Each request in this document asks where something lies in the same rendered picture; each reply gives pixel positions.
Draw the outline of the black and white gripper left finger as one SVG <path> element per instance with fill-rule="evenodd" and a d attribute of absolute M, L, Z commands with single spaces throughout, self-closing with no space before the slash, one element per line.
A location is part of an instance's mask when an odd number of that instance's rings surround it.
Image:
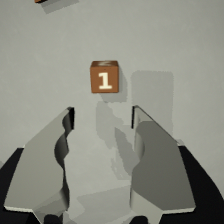
<path fill-rule="evenodd" d="M 63 224 L 70 205 L 64 158 L 74 118 L 74 107 L 68 107 L 2 166 L 0 224 L 43 224 L 48 214 Z"/>

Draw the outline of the brown number cube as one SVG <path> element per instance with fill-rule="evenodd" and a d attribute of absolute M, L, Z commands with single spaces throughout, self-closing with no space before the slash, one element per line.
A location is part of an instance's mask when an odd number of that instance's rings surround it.
<path fill-rule="evenodd" d="M 117 60 L 93 61 L 90 67 L 91 92 L 118 93 L 119 66 Z"/>

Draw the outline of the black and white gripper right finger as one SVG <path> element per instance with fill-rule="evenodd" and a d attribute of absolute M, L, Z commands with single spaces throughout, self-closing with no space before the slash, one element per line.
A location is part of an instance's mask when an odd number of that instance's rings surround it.
<path fill-rule="evenodd" d="M 138 125 L 139 124 L 139 125 Z M 224 199 L 203 167 L 138 105 L 130 208 L 148 224 L 224 224 Z"/>

